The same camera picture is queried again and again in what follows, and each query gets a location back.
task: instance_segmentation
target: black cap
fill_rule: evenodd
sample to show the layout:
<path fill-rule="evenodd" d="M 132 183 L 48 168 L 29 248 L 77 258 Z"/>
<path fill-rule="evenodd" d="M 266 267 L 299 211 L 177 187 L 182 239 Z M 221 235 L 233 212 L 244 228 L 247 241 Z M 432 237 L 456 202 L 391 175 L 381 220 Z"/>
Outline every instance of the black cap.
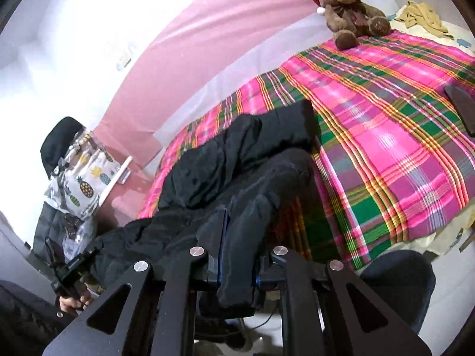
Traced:
<path fill-rule="evenodd" d="M 56 124 L 48 134 L 41 146 L 41 161 L 45 168 L 48 179 L 58 165 L 60 158 L 64 158 L 69 146 L 74 141 L 74 136 L 81 131 L 84 126 L 72 117 L 65 117 Z"/>

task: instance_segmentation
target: teddy bear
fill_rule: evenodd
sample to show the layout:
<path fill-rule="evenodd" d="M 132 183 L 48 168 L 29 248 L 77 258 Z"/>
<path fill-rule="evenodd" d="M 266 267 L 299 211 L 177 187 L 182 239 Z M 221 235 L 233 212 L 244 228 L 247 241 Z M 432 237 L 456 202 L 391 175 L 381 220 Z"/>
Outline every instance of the teddy bear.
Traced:
<path fill-rule="evenodd" d="M 325 16 L 340 51 L 356 47 L 358 37 L 385 36 L 391 25 L 379 9 L 360 0 L 314 0 L 317 12 Z"/>

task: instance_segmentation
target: black coat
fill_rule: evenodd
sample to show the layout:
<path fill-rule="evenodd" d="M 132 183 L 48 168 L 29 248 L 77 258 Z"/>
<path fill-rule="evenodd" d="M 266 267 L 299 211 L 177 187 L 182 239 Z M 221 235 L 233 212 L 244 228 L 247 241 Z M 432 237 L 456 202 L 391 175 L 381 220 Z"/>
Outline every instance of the black coat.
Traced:
<path fill-rule="evenodd" d="M 223 243 L 222 307 L 250 304 L 252 270 L 279 210 L 315 188 L 308 154 L 317 133 L 312 104 L 299 101 L 263 115 L 241 115 L 204 145 L 187 151 L 163 184 L 158 212 L 96 239 L 103 248 L 91 273 L 105 287 L 138 260 L 163 278 L 176 253 L 200 245 L 210 231 Z"/>

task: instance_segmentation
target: bedspread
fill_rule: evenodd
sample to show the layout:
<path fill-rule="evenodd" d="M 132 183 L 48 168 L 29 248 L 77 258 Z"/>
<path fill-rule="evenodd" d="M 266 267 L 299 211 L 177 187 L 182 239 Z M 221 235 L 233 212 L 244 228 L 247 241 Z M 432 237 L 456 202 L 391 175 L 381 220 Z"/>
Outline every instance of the bedspread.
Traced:
<path fill-rule="evenodd" d="M 397 242 L 446 226 L 475 196 L 475 139 L 445 96 L 447 84 L 475 100 L 475 59 L 397 31 L 345 52 L 333 41 L 301 52 L 176 136 L 139 217 L 155 212 L 183 152 L 242 113 L 308 99 L 321 129 L 312 155 L 321 202 L 302 212 L 296 199 L 279 225 L 306 258 L 361 268 Z"/>

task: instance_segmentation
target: floor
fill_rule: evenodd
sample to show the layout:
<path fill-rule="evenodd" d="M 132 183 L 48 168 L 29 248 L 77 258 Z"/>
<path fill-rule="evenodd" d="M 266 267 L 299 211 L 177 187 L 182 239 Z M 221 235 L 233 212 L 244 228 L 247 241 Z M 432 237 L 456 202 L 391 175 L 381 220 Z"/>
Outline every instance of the floor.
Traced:
<path fill-rule="evenodd" d="M 448 254 L 433 262 L 436 288 L 419 334 L 433 356 L 439 356 L 445 351 L 475 306 L 475 244 L 469 245 L 460 253 L 458 247 L 465 238 L 462 237 Z M 276 301 L 266 301 L 262 312 L 244 319 L 246 327 L 253 328 L 265 322 L 275 304 Z M 219 350 L 226 356 L 254 355 L 259 352 L 281 355 L 282 322 L 279 314 L 276 313 L 264 326 L 251 331 L 249 340 L 248 346 L 241 352 L 224 345 L 219 345 Z M 206 354 L 213 355 L 209 349 Z"/>

